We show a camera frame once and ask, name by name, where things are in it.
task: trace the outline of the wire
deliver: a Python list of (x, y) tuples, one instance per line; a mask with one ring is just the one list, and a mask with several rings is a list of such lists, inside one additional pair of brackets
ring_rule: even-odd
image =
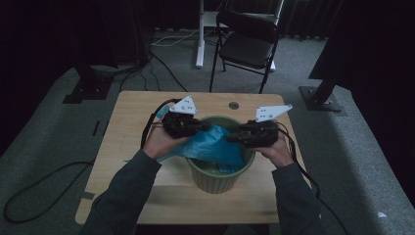
[(184, 91), (189, 92), (183, 85), (182, 83), (180, 83), (180, 81), (177, 79), (177, 77), (173, 74), (173, 72), (171, 71), (171, 69), (158, 57), (156, 56), (156, 54), (153, 53), (153, 51), (150, 50), (150, 53), (156, 58), (158, 59), (164, 66), (165, 68), (170, 72), (170, 74), (173, 76), (174, 80), (176, 80), (176, 82), (183, 88)]
[(144, 90), (148, 91), (147, 89), (147, 77), (143, 75), (143, 71), (140, 71), (140, 75), (144, 78)]
[(339, 223), (340, 227), (343, 229), (343, 231), (345, 232), (345, 234), (348, 235), (348, 231), (345, 227), (345, 225), (342, 223), (342, 221), (340, 220), (340, 218), (337, 216), (337, 214), (334, 212), (334, 210), (327, 204), (325, 203), (321, 198), (321, 190), (320, 190), (320, 186), (317, 184), (317, 182), (304, 170), (304, 168), (302, 168), (302, 166), (299, 164), (299, 161), (297, 159), (297, 153), (296, 153), (296, 143), (294, 142), (293, 138), (290, 136), (287, 127), (282, 124), (281, 122), (276, 122), (277, 124), (281, 125), (284, 127), (284, 130), (281, 128), (278, 128), (278, 130), (280, 132), (282, 132), (289, 140), (289, 151), (290, 154), (293, 158), (293, 161), (299, 166), (300, 171), (302, 173), (302, 175), (304, 175), (315, 187), (316, 189), (316, 193), (315, 193), (315, 197), (318, 201), (320, 201), (320, 203), (327, 209), (329, 210), (329, 212), (333, 215), (333, 217), (336, 219), (336, 221)]
[(153, 125), (154, 120), (155, 120), (155, 117), (156, 117), (157, 113), (159, 112), (159, 110), (161, 110), (162, 107), (164, 107), (168, 103), (177, 103), (180, 100), (181, 99), (169, 99), (169, 100), (166, 100), (166, 101), (162, 102), (161, 105), (159, 105), (156, 108), (155, 112), (150, 115), (149, 120), (147, 121), (146, 127), (144, 127), (143, 133), (141, 135), (141, 147), (140, 147), (141, 149), (143, 149), (144, 148), (144, 145), (146, 144), (147, 135), (149, 135), (149, 132), (150, 132), (150, 127)]
[[(71, 164), (66, 164), (64, 166), (59, 167), (58, 169), (55, 169), (54, 171), (50, 172), (49, 174), (47, 174), (46, 176), (42, 177), (41, 179), (39, 179), (38, 181), (32, 183), (31, 185), (28, 185), (26, 187), (24, 187), (21, 191), (15, 193), (6, 203), (6, 205), (4, 206), (3, 209), (3, 217), (11, 222), (11, 223), (25, 223), (25, 222), (29, 222), (32, 220), (35, 220), (36, 218), (42, 216), (43, 214), (45, 214), (46, 212), (48, 212), (52, 207), (54, 207), (61, 199), (62, 197), (66, 194), (66, 192), (68, 191), (68, 189), (70, 188), (70, 186), (72, 186), (72, 184), (76, 181), (76, 179), (91, 165), (93, 165), (95, 162), (95, 159), (92, 160), (91, 162), (75, 162), (75, 163), (71, 163)], [(9, 206), (10, 204), (20, 195), (22, 195), (24, 192), (30, 190), (31, 188), (35, 187), (36, 185), (40, 184), (41, 182), (43, 182), (45, 179), (51, 177), (53, 174), (55, 174), (56, 172), (67, 168), (69, 166), (73, 166), (73, 165), (86, 165), (77, 175), (76, 177), (70, 182), (70, 184), (67, 186), (67, 188), (64, 189), (64, 191), (55, 199), (55, 201), (49, 205), (44, 211), (40, 212), (39, 214), (32, 216), (30, 218), (25, 218), (25, 219), (14, 219), (11, 218), (9, 216)]]
[(100, 76), (117, 76), (117, 75), (121, 75), (124, 73), (132, 73), (135, 71), (139, 71), (141, 69), (142, 68), (139, 66), (134, 66), (134, 67), (126, 68), (123, 70), (98, 70), (98, 69), (92, 68), (92, 71), (94, 72), (94, 74), (100, 75)]
[(135, 72), (138, 72), (138, 70), (136, 70), (136, 71), (132, 71), (131, 73), (129, 73), (127, 76), (125, 76), (123, 79), (122, 79), (122, 81), (121, 81), (121, 84), (119, 85), (119, 89), (118, 89), (118, 93), (121, 93), (121, 91), (122, 91), (122, 86), (123, 86), (123, 84), (124, 84), (124, 82), (132, 75), (132, 74), (134, 74)]
[(153, 64), (152, 64), (152, 62), (150, 62), (150, 73), (153, 75), (153, 77), (155, 78), (155, 80), (156, 80), (156, 83), (157, 83), (157, 88), (159, 89), (159, 91), (161, 91), (160, 90), (160, 83), (159, 83), (159, 79), (157, 78), (157, 76), (153, 73)]
[(138, 55), (140, 53), (140, 50), (138, 48), (138, 35), (137, 35), (137, 26), (135, 25), (135, 21), (134, 19), (136, 19), (136, 16), (134, 16), (133, 12), (132, 12), (132, 8), (131, 8), (131, 3), (130, 1), (127, 1), (128, 3), (128, 10), (131, 16), (131, 22), (132, 22), (132, 26), (134, 29), (134, 39), (135, 39), (135, 60), (136, 62), (138, 62)]
[(205, 40), (205, 44), (210, 45), (210, 46), (216, 46), (216, 42), (211, 41), (211, 40)]
[[(167, 36), (167, 37), (164, 37), (164, 38), (162, 38), (162, 39), (160, 39), (160, 40), (158, 40), (158, 41), (156, 41), (156, 42), (152, 43), (151, 45), (152, 45), (152, 46), (159, 46), (159, 47), (169, 47), (169, 46), (173, 46), (173, 45), (175, 45), (175, 44), (177, 44), (177, 43), (179, 43), (179, 42), (183, 41), (184, 39), (186, 39), (186, 38), (188, 38), (188, 37), (192, 36), (193, 34), (195, 34), (195, 33), (196, 33), (196, 32), (198, 32), (198, 31), (199, 31), (199, 30), (197, 29), (197, 30), (193, 31), (192, 33), (190, 33), (190, 34), (189, 34), (189, 35), (187, 35), (187, 36)], [(162, 42), (163, 40), (165, 40), (165, 39), (167, 39), (167, 38), (181, 38), (181, 39), (179, 39), (179, 40), (177, 40), (177, 41), (175, 41), (175, 42), (173, 42), (173, 43), (171, 43), (171, 44), (167, 44), (167, 45), (160, 45), (160, 44), (157, 44), (157, 43)]]

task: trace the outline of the gray sleeve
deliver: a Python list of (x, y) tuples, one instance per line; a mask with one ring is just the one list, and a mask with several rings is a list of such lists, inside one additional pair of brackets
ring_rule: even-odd
[(132, 234), (160, 168), (140, 150), (95, 199), (79, 234)]
[(308, 187), (299, 166), (289, 164), (272, 171), (282, 234), (326, 234), (320, 204)]

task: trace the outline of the human arm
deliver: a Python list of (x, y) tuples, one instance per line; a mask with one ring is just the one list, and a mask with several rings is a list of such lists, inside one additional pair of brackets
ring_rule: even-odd
[(320, 205), (294, 163), (285, 136), (268, 148), (255, 148), (277, 169), (272, 171), (276, 187), (278, 216), (282, 234), (326, 234), (320, 220)]
[(155, 124), (143, 150), (112, 179), (97, 197), (79, 234), (132, 234), (161, 165), (156, 161), (185, 139), (172, 139)]

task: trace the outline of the blue plastic bag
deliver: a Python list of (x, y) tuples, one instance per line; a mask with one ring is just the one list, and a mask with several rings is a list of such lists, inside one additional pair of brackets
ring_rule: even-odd
[(213, 125), (208, 131), (199, 131), (194, 137), (183, 144), (176, 146), (166, 156), (158, 159), (159, 162), (173, 156), (182, 156), (190, 159), (216, 163), (220, 171), (232, 173), (244, 166), (239, 145), (230, 143), (224, 135), (230, 132)]

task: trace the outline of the black chair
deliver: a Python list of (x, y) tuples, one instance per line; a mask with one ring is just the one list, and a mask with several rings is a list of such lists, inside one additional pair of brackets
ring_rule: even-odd
[[(228, 27), (228, 36), (221, 29), (222, 24)], [(213, 86), (216, 60), (219, 56), (224, 71), (225, 65), (228, 65), (262, 74), (259, 94), (262, 93), (280, 37), (278, 26), (265, 18), (221, 11), (216, 16), (216, 32), (219, 38), (214, 51), (209, 92)]]

